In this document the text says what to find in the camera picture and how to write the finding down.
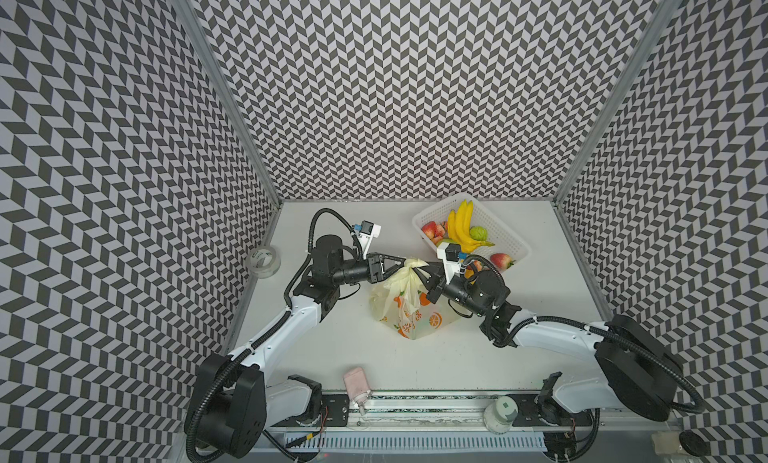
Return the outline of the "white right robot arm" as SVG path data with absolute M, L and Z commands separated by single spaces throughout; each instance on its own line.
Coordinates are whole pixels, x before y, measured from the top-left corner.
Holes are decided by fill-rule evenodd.
M 538 348 L 579 362 L 578 369 L 555 370 L 544 380 L 538 404 L 548 419 L 559 412 L 612 408 L 661 422 L 674 411 L 702 407 L 678 359 L 630 317 L 583 323 L 536 315 L 508 302 L 510 291 L 495 270 L 467 278 L 430 262 L 413 272 L 429 301 L 446 297 L 481 317 L 480 330 L 494 347 Z

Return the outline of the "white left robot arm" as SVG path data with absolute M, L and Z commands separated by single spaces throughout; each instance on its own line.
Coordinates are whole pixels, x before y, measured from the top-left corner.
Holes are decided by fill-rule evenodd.
M 245 344 L 226 355 L 209 356 L 198 368 L 184 424 L 188 459 L 212 462 L 224 454 L 241 458 L 276 423 L 321 422 L 320 383 L 291 375 L 272 385 L 271 375 L 286 352 L 327 317 L 341 286 L 383 282 L 404 263 L 402 257 L 381 253 L 347 258 L 340 237 L 320 237 L 286 288 L 286 310 Z

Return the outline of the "translucent cream plastic bag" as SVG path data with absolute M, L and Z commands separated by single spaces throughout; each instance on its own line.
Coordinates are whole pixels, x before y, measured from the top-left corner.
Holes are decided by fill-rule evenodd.
M 372 317 L 409 340 L 429 336 L 460 319 L 445 297 L 436 303 L 415 268 L 425 267 L 420 259 L 406 259 L 391 277 L 372 287 L 369 308 Z

